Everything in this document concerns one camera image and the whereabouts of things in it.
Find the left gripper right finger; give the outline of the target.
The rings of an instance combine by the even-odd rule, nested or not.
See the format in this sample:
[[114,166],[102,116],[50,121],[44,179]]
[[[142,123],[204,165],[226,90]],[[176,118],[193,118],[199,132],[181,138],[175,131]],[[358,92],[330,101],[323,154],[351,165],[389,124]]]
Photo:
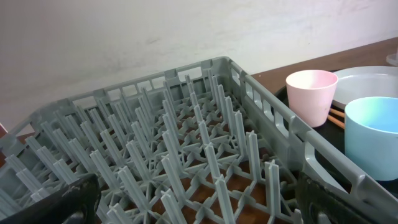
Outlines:
[[321,215],[325,215],[330,223],[370,223],[366,217],[304,172],[298,175],[295,196],[304,223],[321,223]]

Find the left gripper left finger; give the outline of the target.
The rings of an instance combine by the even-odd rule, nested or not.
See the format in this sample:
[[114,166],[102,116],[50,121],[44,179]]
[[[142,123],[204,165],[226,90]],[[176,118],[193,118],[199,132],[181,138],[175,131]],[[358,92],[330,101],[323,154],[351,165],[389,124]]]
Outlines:
[[86,174],[39,202],[1,220],[1,224],[95,223],[100,200],[97,175]]

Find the blue cup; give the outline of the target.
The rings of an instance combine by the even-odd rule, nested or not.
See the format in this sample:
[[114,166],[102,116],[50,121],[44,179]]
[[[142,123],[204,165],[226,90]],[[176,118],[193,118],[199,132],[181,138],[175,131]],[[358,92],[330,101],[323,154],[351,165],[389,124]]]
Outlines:
[[397,178],[397,98],[372,96],[346,105],[345,154],[374,180]]

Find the pink cup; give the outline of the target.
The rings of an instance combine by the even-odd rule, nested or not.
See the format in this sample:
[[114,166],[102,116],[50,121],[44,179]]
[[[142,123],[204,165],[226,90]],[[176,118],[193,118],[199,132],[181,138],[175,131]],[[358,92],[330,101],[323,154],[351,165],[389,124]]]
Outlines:
[[289,108],[310,127],[326,122],[338,76],[325,70],[302,70],[286,79]]

